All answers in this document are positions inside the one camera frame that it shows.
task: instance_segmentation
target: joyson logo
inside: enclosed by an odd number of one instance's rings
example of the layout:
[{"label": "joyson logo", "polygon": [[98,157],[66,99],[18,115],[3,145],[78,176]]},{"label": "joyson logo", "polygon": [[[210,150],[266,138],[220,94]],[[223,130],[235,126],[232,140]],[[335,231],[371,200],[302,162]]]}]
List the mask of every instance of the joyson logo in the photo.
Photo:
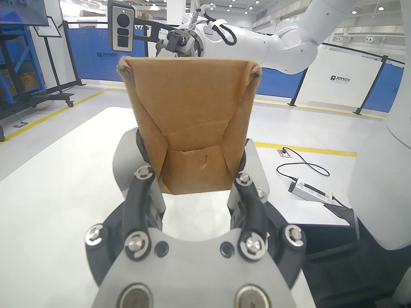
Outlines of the joyson logo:
[{"label": "joyson logo", "polygon": [[342,76],[332,75],[331,78],[330,78],[330,81],[333,81],[333,82],[335,82],[335,83],[344,83],[344,84],[347,84],[348,82],[350,82],[350,79],[349,79],[349,78],[342,77]]},{"label": "joyson logo", "polygon": [[103,57],[103,56],[117,56],[117,53],[97,53],[98,57]]}]

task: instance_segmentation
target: cardboard boxes on shelf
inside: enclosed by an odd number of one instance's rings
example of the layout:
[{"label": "cardboard boxes on shelf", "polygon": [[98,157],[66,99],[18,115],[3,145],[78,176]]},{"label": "cardboard boxes on shelf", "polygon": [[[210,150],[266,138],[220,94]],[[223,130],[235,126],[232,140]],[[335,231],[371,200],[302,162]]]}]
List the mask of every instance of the cardboard boxes on shelf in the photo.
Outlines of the cardboard boxes on shelf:
[{"label": "cardboard boxes on shelf", "polygon": [[[9,70],[1,69],[1,73],[3,74],[6,84],[8,85],[9,81],[11,80]],[[37,80],[35,72],[22,73],[22,74],[19,74],[18,77],[20,79],[20,82],[22,83],[22,87],[24,91],[39,87],[39,82]],[[9,91],[12,94],[12,96],[17,94],[16,88],[14,87],[13,83],[9,85]],[[4,98],[4,91],[2,90],[2,88],[0,88],[0,95],[2,98]]]}]

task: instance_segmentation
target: sign board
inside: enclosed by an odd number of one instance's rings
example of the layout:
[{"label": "sign board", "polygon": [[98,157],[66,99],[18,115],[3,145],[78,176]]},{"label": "sign board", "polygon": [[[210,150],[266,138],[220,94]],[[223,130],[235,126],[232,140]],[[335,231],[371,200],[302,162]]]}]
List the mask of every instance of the sign board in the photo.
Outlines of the sign board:
[{"label": "sign board", "polygon": [[319,48],[296,103],[312,101],[360,107],[380,66],[380,61]]}]

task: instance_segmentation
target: black cable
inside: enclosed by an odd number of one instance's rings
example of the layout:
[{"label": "black cable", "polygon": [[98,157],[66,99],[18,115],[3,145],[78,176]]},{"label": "black cable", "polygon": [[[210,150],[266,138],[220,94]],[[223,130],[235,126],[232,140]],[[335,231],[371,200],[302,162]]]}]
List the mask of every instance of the black cable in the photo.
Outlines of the black cable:
[{"label": "black cable", "polygon": [[[204,13],[204,16],[207,19],[207,24],[209,24],[210,22],[215,22],[217,21],[216,19],[212,18],[211,16],[207,15],[207,13]],[[228,27],[226,27],[225,25],[220,25],[221,28],[223,28],[224,30],[226,30],[227,32],[229,32],[229,34],[232,36],[232,42],[227,40],[226,36],[223,34],[223,32],[218,29],[217,25],[213,25],[211,27],[212,30],[214,30],[215,32],[217,32],[218,35],[221,36],[221,38],[223,39],[223,41],[225,42],[225,44],[228,44],[229,46],[233,46],[237,43],[237,37],[235,36],[235,34],[232,32],[232,30]]]},{"label": "black cable", "polygon": [[337,201],[340,205],[342,205],[344,208],[348,208],[347,206],[343,205],[340,201],[338,201],[335,196],[333,196],[333,200]]},{"label": "black cable", "polygon": [[[329,172],[328,170],[326,170],[324,167],[321,167],[321,166],[316,165],[316,164],[314,164],[314,163],[309,163],[309,162],[307,162],[300,154],[298,154],[295,150],[293,150],[293,149],[291,149],[291,148],[289,148],[289,147],[283,147],[283,148],[282,148],[282,151],[285,153],[285,152],[286,152],[286,149],[291,150],[292,152],[296,153],[296,154],[301,158],[301,160],[303,160],[304,162],[283,163],[282,165],[280,165],[280,166],[277,167],[277,169],[276,169],[277,173],[281,174],[282,176],[289,177],[290,179],[292,179],[292,180],[294,180],[294,181],[297,181],[297,178],[296,178],[296,177],[292,177],[292,176],[289,176],[289,175],[285,175],[285,174],[283,174],[282,172],[280,172],[278,169],[279,169],[280,167],[289,166],[289,165],[307,165],[307,166],[309,166],[312,170],[314,170],[315,172],[319,173],[319,174],[322,175],[322,176],[325,176],[325,177],[330,176],[330,172]],[[322,173],[320,170],[315,169],[313,166],[322,169],[325,173]]]}]

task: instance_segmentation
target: yellow floor line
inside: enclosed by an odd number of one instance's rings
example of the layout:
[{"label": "yellow floor line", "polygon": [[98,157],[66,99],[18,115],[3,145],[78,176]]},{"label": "yellow floor line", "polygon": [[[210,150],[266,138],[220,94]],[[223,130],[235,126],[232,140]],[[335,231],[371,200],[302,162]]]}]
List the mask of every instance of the yellow floor line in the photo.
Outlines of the yellow floor line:
[{"label": "yellow floor line", "polygon": [[[258,102],[258,101],[254,101],[254,103],[255,104],[267,104],[267,105],[270,105],[270,106],[290,108],[290,106],[288,104],[275,104],[275,103],[270,103],[270,102]],[[377,121],[384,121],[384,119],[382,117],[375,117],[375,116],[368,116],[368,115],[356,115],[354,113],[350,114],[350,113],[346,113],[346,112],[339,112],[337,110],[328,110],[328,109],[313,108],[313,107],[299,107],[299,109],[315,110],[315,111],[320,111],[320,112],[323,112],[323,113],[333,113],[333,114],[345,115],[345,116],[349,116],[349,117],[358,117],[360,119],[373,119],[373,120],[377,120]]]},{"label": "yellow floor line", "polygon": [[[79,104],[82,104],[82,103],[84,103],[84,102],[86,102],[86,101],[88,101],[88,100],[90,100],[90,99],[93,98],[93,97],[99,96],[99,95],[105,93],[105,92],[108,91],[108,90],[109,90],[109,89],[105,89],[105,90],[99,91],[98,93],[95,93],[95,94],[93,94],[93,95],[90,95],[90,96],[88,96],[88,97],[85,97],[84,99],[82,99],[82,100],[80,100],[80,101],[75,101],[75,102],[74,102],[74,107],[75,107],[75,106],[78,106]],[[70,109],[70,107],[61,108],[61,109],[56,110],[55,112],[53,112],[53,113],[51,113],[51,114],[49,114],[49,115],[46,115],[45,117],[42,117],[41,119],[38,119],[38,120],[36,120],[36,121],[34,121],[34,122],[31,122],[31,123],[25,125],[24,127],[16,130],[15,132],[13,132],[13,133],[11,133],[11,134],[9,134],[9,135],[7,135],[7,133],[5,133],[6,140],[5,140],[4,142],[10,141],[12,138],[15,138],[17,135],[20,135],[21,133],[26,132],[27,130],[33,128],[34,126],[37,126],[38,124],[40,124],[40,123],[42,123],[42,122],[44,122],[44,121],[46,121],[46,120],[48,120],[48,119],[51,119],[52,117],[55,117],[56,115],[59,115],[59,114],[65,112],[66,110],[69,110],[69,109]]]},{"label": "yellow floor line", "polygon": [[289,147],[296,151],[304,151],[306,153],[317,153],[317,154],[327,154],[327,155],[340,155],[348,157],[356,157],[357,153],[354,151],[342,151],[342,150],[331,150],[331,149],[320,149],[320,148],[308,148],[308,147],[298,147],[298,146],[287,146],[287,145],[278,145],[276,143],[264,143],[264,142],[254,142],[256,147],[261,148],[274,148],[282,149],[283,147]]}]

